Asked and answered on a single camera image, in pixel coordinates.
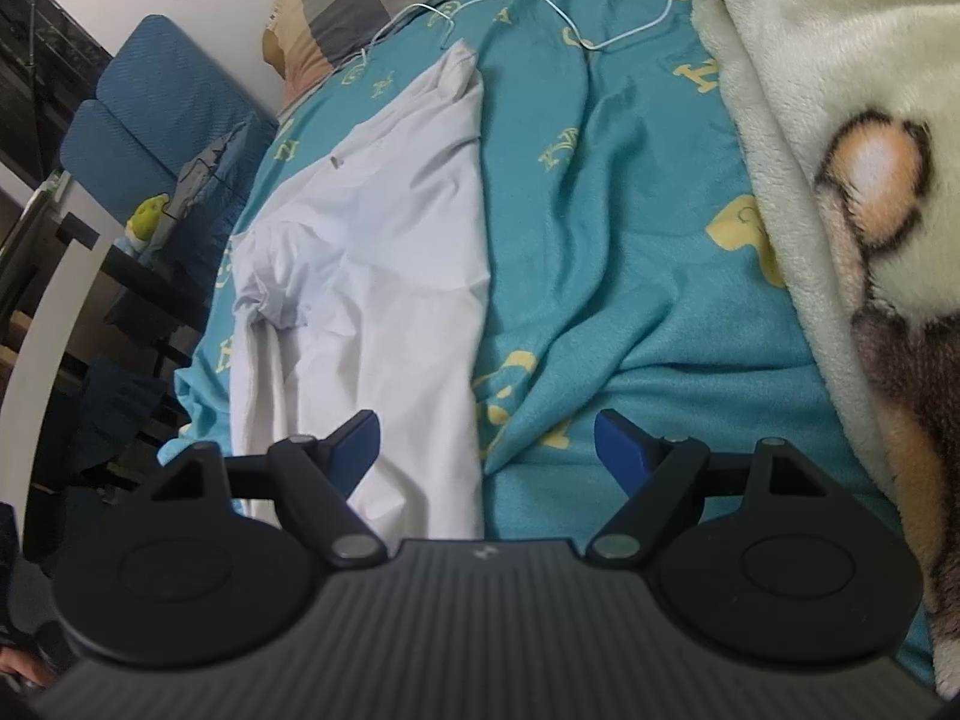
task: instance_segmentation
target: ribbed black surface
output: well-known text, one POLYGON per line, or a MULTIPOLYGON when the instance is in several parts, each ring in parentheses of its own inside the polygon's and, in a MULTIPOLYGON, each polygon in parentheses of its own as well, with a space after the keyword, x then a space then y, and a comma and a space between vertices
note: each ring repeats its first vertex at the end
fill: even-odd
POLYGON ((415 542, 337 576, 251 656, 181 674, 83 664, 37 708, 51 720, 916 720, 938 703, 891 661, 793 676, 726 661, 678 632, 639 577, 589 568, 564 542, 415 542))

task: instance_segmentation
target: yellow letter print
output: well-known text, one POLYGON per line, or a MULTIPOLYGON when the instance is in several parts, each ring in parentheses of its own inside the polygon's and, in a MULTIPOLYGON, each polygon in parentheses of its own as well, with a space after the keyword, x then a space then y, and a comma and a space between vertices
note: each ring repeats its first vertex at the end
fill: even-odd
POLYGON ((299 141, 284 141, 277 148, 277 154, 274 155, 274 159, 282 159, 284 162, 289 162, 294 158, 297 146, 299 146, 299 141))
MULTIPOLYGON (((503 361, 503 364, 498 367, 493 373, 486 373, 483 376, 478 376, 473 380, 471 386, 479 386, 483 384, 484 381, 493 378, 493 376, 498 375, 502 370, 510 367, 520 367, 527 372, 527 374, 533 373, 536 369, 536 357, 532 352, 528 352, 524 349, 517 349, 517 351, 512 351, 507 355, 507 359, 503 361)), ((504 386, 504 388, 498 389, 496 391, 496 397, 500 400, 510 397, 514 393, 514 388, 511 385, 504 386)), ((500 440, 502 434, 502 428, 507 422, 510 421, 510 412, 505 408, 496 403, 491 403, 486 405, 486 407, 478 403, 477 404, 477 418, 481 418, 483 415, 486 415, 487 421, 493 425, 493 427, 500 428, 497 430, 496 435, 487 444, 487 446, 480 449, 480 459, 486 459, 488 452, 493 449, 493 445, 500 440)))
POLYGON ((766 227, 757 210, 757 199, 752 194, 741 194, 731 200, 707 225, 707 234, 722 250, 736 251, 740 247, 753 247, 760 261, 763 278, 781 290, 786 286, 776 253, 767 238, 766 227))
POLYGON ((566 431, 572 422, 572 416, 558 422, 544 435, 540 436, 536 443, 541 446, 549 446, 552 449, 567 449, 570 446, 570 439, 566 437, 566 431))
MULTIPOLYGON (((437 8, 437 10, 439 10, 440 13, 443 13, 443 16, 452 16, 462 7, 463 6, 458 1, 450 0, 448 2, 444 2, 439 8, 437 8)), ((446 22, 446 19, 444 19, 440 13, 431 13, 430 18, 426 20, 426 25, 433 26, 441 19, 446 22)))
POLYGON ((588 49, 593 48, 593 44, 589 42, 589 40, 584 40, 582 43, 577 40, 576 35, 573 34, 573 30, 569 26, 565 26, 560 30, 560 37, 563 38, 563 42, 568 46, 576 46, 578 49, 581 46, 586 46, 588 49))
POLYGON ((363 71, 367 69, 367 66, 363 61, 358 62, 349 70, 344 73, 344 77, 340 79, 341 86, 349 86, 354 83, 360 76, 363 76, 363 71))
POLYGON ((393 83, 394 83, 394 71, 390 71, 390 73, 387 73, 387 77, 382 81, 373 82, 373 94, 371 95, 371 97, 375 97, 375 98, 380 97, 380 95, 386 92, 393 83))
POLYGON ((233 354, 233 336, 224 338, 220 342, 220 355, 217 358, 215 373, 223 373, 230 367, 230 356, 233 354))
POLYGON ((554 167, 560 165, 560 158, 557 154, 561 151, 570 151, 573 153, 573 149, 577 148, 579 135, 579 129, 576 127, 568 127, 557 136, 557 143, 552 143, 551 146, 548 146, 546 151, 536 158, 536 160, 542 162, 546 170, 553 170, 554 167))
POLYGON ((689 65, 680 65, 673 71, 674 76, 683 76, 690 79, 697 85, 697 91, 702 95, 716 89, 720 84, 716 81, 706 81, 704 76, 716 76, 720 71, 717 60, 710 57, 703 65, 698 68, 691 68, 689 65))
POLYGON ((227 248, 224 249, 224 258, 220 261, 220 269, 217 271, 217 280, 213 282, 213 287, 222 290, 230 280, 230 274, 233 271, 233 239, 227 240, 227 248))

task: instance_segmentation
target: chair backrest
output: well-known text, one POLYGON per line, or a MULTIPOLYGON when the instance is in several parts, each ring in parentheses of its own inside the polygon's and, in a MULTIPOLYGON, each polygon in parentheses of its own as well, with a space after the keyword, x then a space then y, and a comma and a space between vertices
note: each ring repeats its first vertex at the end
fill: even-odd
POLYGON ((80 105, 61 162, 119 223, 256 105, 165 16, 147 16, 80 105))

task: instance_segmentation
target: dark curtain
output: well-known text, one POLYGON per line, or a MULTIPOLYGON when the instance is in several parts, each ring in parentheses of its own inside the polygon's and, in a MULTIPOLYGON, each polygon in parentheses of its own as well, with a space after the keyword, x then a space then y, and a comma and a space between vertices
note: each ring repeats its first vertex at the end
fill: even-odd
POLYGON ((0 161, 32 188, 109 60, 53 0, 0 0, 0 161))

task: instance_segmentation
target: white cable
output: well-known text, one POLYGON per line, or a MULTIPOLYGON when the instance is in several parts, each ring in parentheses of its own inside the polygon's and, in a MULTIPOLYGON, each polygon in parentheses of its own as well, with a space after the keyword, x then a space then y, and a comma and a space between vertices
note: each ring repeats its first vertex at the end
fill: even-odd
MULTIPOLYGON (((489 1, 489 0, 470 0, 469 2, 465 2, 460 7, 458 7, 456 11, 454 11, 454 15, 456 13, 459 13, 464 8, 468 8, 471 5, 477 5, 477 4, 480 4, 480 2, 486 2, 486 1, 489 1)), ((606 47, 612 46, 614 43, 617 43, 621 40, 625 40, 626 38, 632 37, 635 34, 640 33, 644 30, 654 28, 654 26, 658 25, 659 23, 662 23, 664 19, 666 19, 666 17, 670 15, 670 10, 673 7, 673 0, 666 0, 666 5, 664 6, 664 10, 661 12, 661 15, 657 16, 651 22, 645 23, 644 25, 637 26, 636 28, 633 28, 633 29, 629 29, 626 32, 623 32, 619 35, 614 35, 610 39, 605 40, 601 43, 592 43, 589 40, 584 39, 584 37, 580 34, 580 30, 577 28, 577 25, 573 23, 573 19, 570 18, 570 16, 566 15, 566 13, 563 12, 562 9, 560 9, 560 6, 558 6, 558 4, 556 4, 552 0, 543 0, 543 1, 546 2, 546 4, 548 4, 551 8, 553 8, 556 14, 566 22, 566 24, 570 27, 570 30, 573 32, 573 36, 576 38, 576 41, 584 49, 588 50, 589 52, 598 52, 599 50, 606 49, 606 47)), ((425 2, 414 2, 414 4, 407 5, 403 10, 400 11, 400 13, 397 13, 397 15, 394 16, 394 18, 390 19, 385 25, 381 26, 380 30, 377 30, 376 35, 373 35, 373 40, 371 40, 371 42, 369 42, 368 45, 366 45, 366 47, 363 47, 363 49, 360 50, 360 55, 363 57, 362 64, 364 67, 367 66, 367 52, 373 48, 373 45, 376 43, 377 40, 380 39, 380 36, 385 31, 390 29, 404 14, 406 14, 408 11, 416 7, 421 7, 421 8, 425 8, 426 10, 433 11, 438 16, 441 16, 448 21, 448 24, 446 25, 446 31, 445 33, 443 33, 443 40, 440 41, 440 48, 442 49, 443 47, 445 47, 446 39, 448 39, 448 37, 450 36, 450 33, 453 32, 453 29, 456 26, 456 23, 454 23, 452 16, 449 16, 448 14, 443 13, 443 11, 436 9, 432 5, 428 5, 425 2)))
POLYGON ((373 46, 376 45, 376 42, 380 39, 380 35, 382 35, 385 31, 390 29, 395 23, 397 23, 400 17, 402 17, 408 11, 413 10, 415 7, 426 8, 427 10, 432 10, 438 16, 443 16, 443 18, 447 19, 450 22, 448 29, 453 29, 453 19, 450 18, 450 16, 443 13, 442 11, 437 10, 433 5, 428 5, 425 2, 414 2, 414 4, 409 4, 403 10, 401 10, 400 13, 397 13, 397 15, 394 16, 394 18, 390 19, 387 23, 385 23, 385 25, 381 26, 381 28, 376 30, 376 34, 373 35, 373 40, 371 40, 371 42, 369 42, 366 45, 366 47, 363 47, 363 49, 360 50, 360 55, 363 57, 362 64, 364 67, 367 66, 367 51, 371 50, 373 46))

